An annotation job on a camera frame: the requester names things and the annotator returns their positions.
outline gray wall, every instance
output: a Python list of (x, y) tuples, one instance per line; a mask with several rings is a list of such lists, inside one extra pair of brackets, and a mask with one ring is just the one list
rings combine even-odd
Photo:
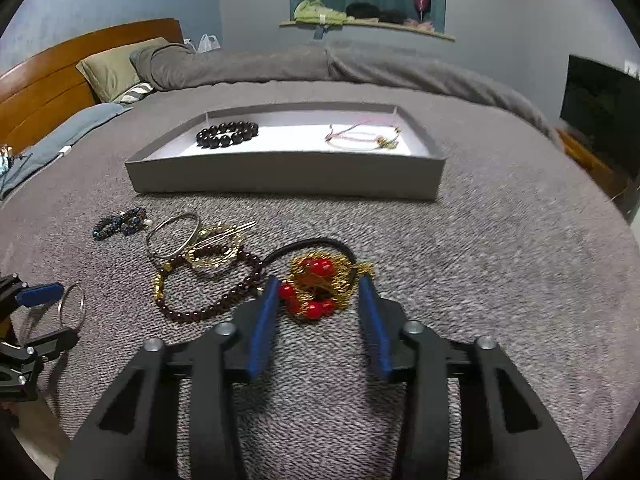
[[(224, 48), (281, 48), (313, 36), (278, 28), (288, 19), (289, 0), (220, 0), (220, 7)], [(640, 48), (610, 0), (447, 0), (446, 32), (457, 41), (356, 27), (326, 37), (423, 50), (519, 90), (552, 122), (559, 118), (569, 53), (619, 68), (625, 59), (640, 62)]]
[(0, 73), (69, 38), (153, 18), (177, 18), (195, 43), (222, 39), (219, 0), (25, 0), (0, 38)]
[(524, 93), (547, 117), (560, 115), (569, 54), (624, 70), (640, 47), (611, 0), (527, 0)]

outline striped pillow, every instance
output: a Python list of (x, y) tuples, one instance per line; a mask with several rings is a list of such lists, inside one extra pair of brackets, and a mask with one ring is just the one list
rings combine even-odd
[(137, 103), (138, 101), (142, 101), (147, 94), (151, 94), (153, 91), (154, 88), (149, 83), (138, 83), (119, 96), (115, 102), (121, 105)]

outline gray blanket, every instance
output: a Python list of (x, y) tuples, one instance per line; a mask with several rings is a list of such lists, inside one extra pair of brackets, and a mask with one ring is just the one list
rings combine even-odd
[(328, 41), (271, 53), (212, 50), (194, 54), (174, 43), (146, 47), (133, 53), (131, 62), (143, 80), (161, 91), (222, 82), (347, 81), (457, 97), (511, 112), (562, 150), (558, 133), (522, 94), (416, 50)]
[[(405, 108), (447, 152), (438, 201), (132, 190), (124, 161), (204, 109), (305, 100)], [(79, 280), (86, 291), (89, 315), (78, 346), (66, 361), (47, 364), (39, 383), (69, 435), (145, 338), (177, 343), (225, 319), (189, 326), (164, 320), (151, 300), (154, 268), (143, 235), (94, 242), (98, 218), (134, 205), (146, 206), (156, 222), (183, 210), (196, 210), (205, 222), (256, 219), (246, 246), (261, 255), (298, 238), (344, 241), (374, 264), (380, 294), (399, 301), (410, 317), (456, 340), (495, 336), (585, 473), (603, 459), (640, 401), (638, 245), (615, 206), (535, 129), (496, 108), (406, 89), (218, 84), (150, 95), (81, 139), (0, 210), (3, 271), (31, 283)], [(175, 243), (168, 233), (161, 239)], [(282, 266), (270, 270), (283, 276)], [(167, 302), (203, 308), (244, 271), (210, 281), (176, 272), (166, 285)], [(72, 306), (66, 316), (73, 321)], [(39, 318), (35, 310), (16, 312), (22, 340), (57, 328), (54, 308)], [(250, 478), (388, 479), (402, 400), (402, 388), (367, 373), (354, 308), (315, 326), (283, 316), (268, 373), (235, 392)], [(185, 391), (184, 478), (187, 404)], [(452, 421), (460, 422), (456, 408)], [(451, 452), (458, 455), (459, 440)]]

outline brown bead necklace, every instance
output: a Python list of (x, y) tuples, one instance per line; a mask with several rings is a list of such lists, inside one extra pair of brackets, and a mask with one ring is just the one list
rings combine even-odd
[[(217, 254), (225, 254), (227, 251), (228, 247), (226, 246), (207, 246), (197, 249), (194, 256), (201, 258)], [(240, 247), (236, 254), (236, 262), (247, 264), (252, 270), (251, 273), (242, 280), (242, 282), (239, 282), (229, 290), (228, 293), (223, 294), (219, 300), (206, 308), (192, 310), (190, 312), (178, 312), (177, 310), (166, 306), (164, 302), (164, 282), (169, 274), (180, 266), (187, 264), (188, 261), (182, 254), (165, 261), (162, 264), (162, 268), (154, 276), (154, 301), (160, 309), (160, 312), (162, 312), (167, 319), (172, 321), (176, 321), (178, 323), (191, 323), (209, 319), (216, 314), (220, 314), (221, 312), (229, 309), (233, 304), (244, 300), (248, 295), (256, 296), (258, 293), (257, 287), (264, 277), (264, 273), (261, 270), (262, 260), (255, 254), (251, 254)]]

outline plastic bag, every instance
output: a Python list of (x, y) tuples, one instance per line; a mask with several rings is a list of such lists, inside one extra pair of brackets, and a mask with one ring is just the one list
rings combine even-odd
[(216, 48), (220, 48), (220, 44), (218, 43), (218, 38), (213, 35), (203, 34), (200, 39), (200, 44), (198, 45), (198, 54), (202, 54), (203, 52), (208, 52), (209, 50), (214, 50)]

